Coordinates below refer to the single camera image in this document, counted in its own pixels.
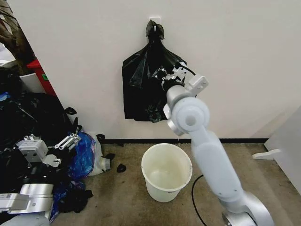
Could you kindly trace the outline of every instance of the blue plastic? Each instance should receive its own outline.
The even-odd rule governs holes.
[[[80,189],[80,190],[85,190],[86,185],[84,182],[76,182],[76,181],[70,181],[68,184],[64,182],[60,182],[54,190],[53,190],[53,207],[51,210],[51,215],[50,215],[50,223],[54,221],[54,219],[57,217],[59,214],[59,209],[58,209],[58,204],[60,199],[64,198],[67,193],[73,189]]]
[[[68,169],[68,176],[74,180],[87,177],[94,166],[94,150],[96,141],[87,133],[78,132],[81,140],[76,145],[77,155],[72,159]]]

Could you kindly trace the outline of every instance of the white floor stand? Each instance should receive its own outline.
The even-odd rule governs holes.
[[[268,152],[261,152],[256,153],[253,156],[254,159],[266,159],[266,160],[273,160],[275,159],[275,155],[279,154],[281,151],[280,149],[274,149]]]

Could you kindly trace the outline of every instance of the white wall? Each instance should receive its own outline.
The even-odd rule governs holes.
[[[160,15],[165,46],[205,75],[219,137],[269,137],[301,104],[299,0],[8,0],[62,104],[107,138],[176,137],[125,120],[122,62]]]

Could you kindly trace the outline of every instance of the red box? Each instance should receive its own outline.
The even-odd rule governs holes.
[[[56,93],[53,90],[45,72],[43,71],[43,68],[41,67],[38,60],[32,61],[30,64],[27,65],[28,68],[31,68],[36,73],[40,83],[42,84],[44,90],[47,94],[53,95],[56,97]]]

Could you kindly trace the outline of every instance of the green label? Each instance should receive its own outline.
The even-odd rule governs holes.
[[[49,81],[45,74],[42,74],[42,77],[43,77],[44,80]]]

